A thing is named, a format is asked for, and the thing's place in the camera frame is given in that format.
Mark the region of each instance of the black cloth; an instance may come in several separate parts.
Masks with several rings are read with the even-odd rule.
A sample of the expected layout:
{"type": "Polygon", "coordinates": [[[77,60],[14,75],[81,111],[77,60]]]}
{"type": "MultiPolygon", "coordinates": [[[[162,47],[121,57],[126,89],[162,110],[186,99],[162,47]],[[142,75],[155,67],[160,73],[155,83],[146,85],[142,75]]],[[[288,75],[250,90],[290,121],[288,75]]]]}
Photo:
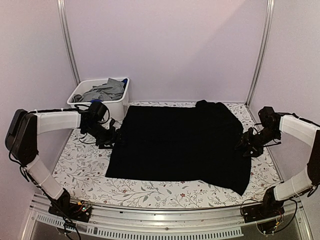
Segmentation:
{"type": "Polygon", "coordinates": [[[195,107],[130,106],[119,130],[108,178],[193,181],[232,189],[242,195],[251,158],[235,145],[241,122],[218,102],[195,107]]]}

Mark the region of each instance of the perforated metal strip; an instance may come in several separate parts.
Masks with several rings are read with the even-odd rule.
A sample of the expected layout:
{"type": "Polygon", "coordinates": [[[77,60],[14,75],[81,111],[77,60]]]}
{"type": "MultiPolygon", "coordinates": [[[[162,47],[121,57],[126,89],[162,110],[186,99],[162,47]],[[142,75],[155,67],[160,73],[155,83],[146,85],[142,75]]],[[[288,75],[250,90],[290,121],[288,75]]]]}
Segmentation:
{"type": "MultiPolygon", "coordinates": [[[[41,223],[45,223],[57,228],[64,228],[64,221],[59,217],[38,212],[36,219],[41,223]]],[[[78,231],[86,235],[113,240],[222,240],[243,236],[241,227],[192,233],[148,233],[111,230],[91,225],[84,227],[84,225],[81,224],[81,227],[78,227],[78,231]]]]}

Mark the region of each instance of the vertical metal post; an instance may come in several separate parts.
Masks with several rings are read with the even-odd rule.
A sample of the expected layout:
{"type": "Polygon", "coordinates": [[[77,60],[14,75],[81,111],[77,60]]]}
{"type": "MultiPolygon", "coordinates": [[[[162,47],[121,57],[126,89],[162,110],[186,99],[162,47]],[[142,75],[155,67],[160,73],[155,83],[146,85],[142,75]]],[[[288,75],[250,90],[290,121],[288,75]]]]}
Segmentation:
{"type": "Polygon", "coordinates": [[[254,75],[253,75],[252,83],[250,86],[250,90],[249,90],[249,93],[248,93],[248,96],[247,96],[246,102],[245,102],[245,104],[248,107],[250,107],[252,100],[254,98],[254,94],[255,94],[255,90],[257,88],[257,83],[258,83],[262,63],[263,63],[263,60],[265,57],[269,33],[270,33],[270,29],[271,29],[272,17],[273,17],[273,13],[274,13],[274,5],[275,5],[275,0],[268,0],[259,56],[258,56],[258,60],[255,65],[255,70],[254,70],[254,75]]]}
{"type": "Polygon", "coordinates": [[[60,17],[62,34],[63,34],[63,38],[64,38],[66,52],[68,54],[74,82],[76,85],[78,85],[80,83],[80,77],[79,77],[79,73],[78,73],[78,69],[77,69],[74,51],[73,51],[72,45],[71,45],[65,1],[64,0],[57,0],[57,4],[58,4],[58,12],[59,12],[59,17],[60,17]]]}

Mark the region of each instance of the floral pattern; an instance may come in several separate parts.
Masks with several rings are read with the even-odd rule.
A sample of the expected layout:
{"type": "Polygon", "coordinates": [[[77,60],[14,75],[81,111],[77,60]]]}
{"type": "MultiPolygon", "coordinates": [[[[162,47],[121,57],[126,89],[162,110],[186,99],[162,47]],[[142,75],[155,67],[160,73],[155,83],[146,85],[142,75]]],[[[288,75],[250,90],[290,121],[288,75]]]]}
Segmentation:
{"type": "MultiPolygon", "coordinates": [[[[191,108],[195,102],[131,102],[132,106],[158,106],[191,108]]],[[[241,121],[244,131],[254,122],[243,104],[226,103],[241,121]]],[[[252,158],[251,177],[245,193],[236,192],[198,181],[139,181],[105,177],[112,150],[98,149],[94,138],[75,129],[55,166],[54,178],[71,194],[72,198],[93,203],[155,209],[187,209],[226,207],[244,200],[262,200],[264,192],[280,183],[272,159],[265,150],[252,158]]]]}

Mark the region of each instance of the robotic arm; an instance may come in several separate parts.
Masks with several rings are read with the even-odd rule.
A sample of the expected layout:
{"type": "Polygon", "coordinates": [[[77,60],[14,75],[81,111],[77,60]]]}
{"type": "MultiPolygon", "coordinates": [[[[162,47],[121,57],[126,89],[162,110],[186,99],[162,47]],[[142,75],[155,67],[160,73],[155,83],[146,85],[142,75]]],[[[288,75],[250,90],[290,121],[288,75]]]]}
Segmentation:
{"type": "Polygon", "coordinates": [[[70,202],[70,194],[54,179],[38,156],[37,135],[61,129],[80,128],[82,134],[90,134],[96,139],[100,149],[110,149],[116,141],[115,121],[111,119],[109,129],[102,126],[107,107],[101,102],[93,102],[86,110],[79,108],[53,109],[27,112],[19,109],[15,112],[5,138],[9,156],[13,155],[20,164],[21,173],[41,188],[51,201],[49,213],[61,217],[88,222],[90,204],[84,201],[70,202]]]}
{"type": "Polygon", "coordinates": [[[309,197],[320,184],[320,126],[294,113],[276,113],[272,107],[268,106],[261,109],[258,115],[264,127],[263,130],[253,134],[253,128],[250,128],[236,146],[248,149],[246,156],[260,156],[265,144],[274,139],[280,140],[281,133],[292,135],[308,144],[312,147],[312,152],[307,166],[300,173],[266,191],[262,204],[242,209],[246,222],[278,215],[279,211],[283,211],[284,201],[307,192],[309,197]]]}

